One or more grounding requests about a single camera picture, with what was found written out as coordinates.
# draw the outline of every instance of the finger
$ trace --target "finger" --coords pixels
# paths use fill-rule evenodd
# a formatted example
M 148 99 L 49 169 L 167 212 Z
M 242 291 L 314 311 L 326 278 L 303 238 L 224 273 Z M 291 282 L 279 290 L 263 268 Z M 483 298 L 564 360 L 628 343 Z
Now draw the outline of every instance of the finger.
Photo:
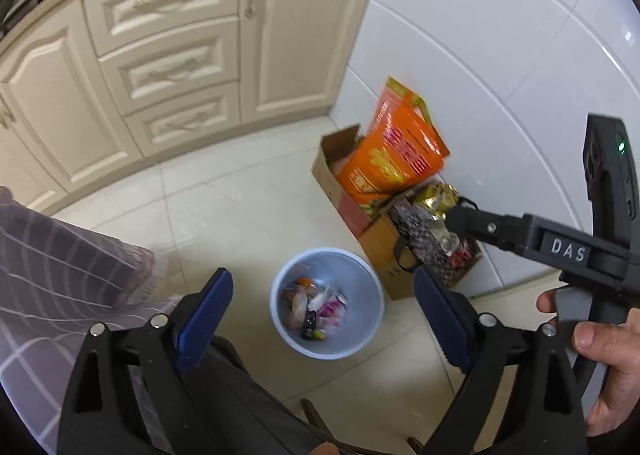
M 625 328 L 633 334 L 640 334 L 640 309 L 632 308 L 626 317 Z
M 551 291 L 543 292 L 540 296 L 538 296 L 538 300 L 536 301 L 536 307 L 540 312 L 551 313 L 558 312 L 556 309 L 556 292 L 558 289 L 552 289 Z
M 574 329 L 575 350 L 623 373 L 640 370 L 640 336 L 625 327 L 604 323 L 578 323 Z
M 333 444 L 325 442 L 315 448 L 309 455 L 340 455 L 340 452 Z

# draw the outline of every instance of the orange bag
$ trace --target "orange bag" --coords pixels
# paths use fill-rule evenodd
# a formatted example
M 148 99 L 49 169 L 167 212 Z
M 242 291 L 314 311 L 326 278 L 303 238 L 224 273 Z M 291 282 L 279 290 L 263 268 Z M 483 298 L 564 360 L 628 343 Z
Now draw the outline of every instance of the orange bag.
M 424 101 L 389 78 L 369 134 L 336 178 L 374 216 L 391 196 L 439 171 L 448 155 Z

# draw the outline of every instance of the trash can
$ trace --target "trash can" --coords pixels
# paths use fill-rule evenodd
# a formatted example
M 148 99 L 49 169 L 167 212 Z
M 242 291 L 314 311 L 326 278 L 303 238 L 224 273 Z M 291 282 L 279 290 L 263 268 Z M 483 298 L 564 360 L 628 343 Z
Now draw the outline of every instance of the trash can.
M 347 314 L 333 336 L 305 340 L 286 326 L 289 307 L 283 292 L 298 278 L 316 285 L 334 284 L 347 299 Z M 378 276 L 362 258 L 333 247 L 309 249 L 289 261 L 273 280 L 271 319 L 282 338 L 299 353 L 315 359 L 342 359 L 359 351 L 375 335 L 382 321 L 385 300 Z

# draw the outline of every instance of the cardboard box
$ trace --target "cardboard box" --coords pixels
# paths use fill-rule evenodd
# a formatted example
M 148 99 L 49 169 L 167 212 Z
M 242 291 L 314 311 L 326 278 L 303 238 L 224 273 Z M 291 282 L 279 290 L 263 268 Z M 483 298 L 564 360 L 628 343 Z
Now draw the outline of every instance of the cardboard box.
M 334 208 L 356 238 L 363 234 L 365 229 L 371 225 L 372 220 L 342 189 L 334 174 L 331 173 L 330 167 L 334 162 L 344 159 L 353 151 L 358 143 L 359 129 L 360 125 L 356 124 L 325 135 L 320 141 L 318 156 L 316 156 L 311 170 L 322 191 L 331 200 Z
M 394 257 L 394 248 L 399 238 L 396 226 L 388 216 L 382 215 L 358 239 L 392 300 L 414 295 L 414 275 L 404 271 Z M 405 267 L 416 263 L 414 255 L 407 248 L 402 250 L 400 261 Z

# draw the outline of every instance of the checkered fabric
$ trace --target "checkered fabric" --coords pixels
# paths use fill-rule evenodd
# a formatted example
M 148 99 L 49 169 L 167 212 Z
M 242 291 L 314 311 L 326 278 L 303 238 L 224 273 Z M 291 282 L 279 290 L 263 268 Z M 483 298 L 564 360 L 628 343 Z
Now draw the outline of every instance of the checkered fabric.
M 0 186 L 0 384 L 40 445 L 58 422 L 89 327 L 140 327 L 180 300 L 144 303 L 166 260 L 29 210 Z

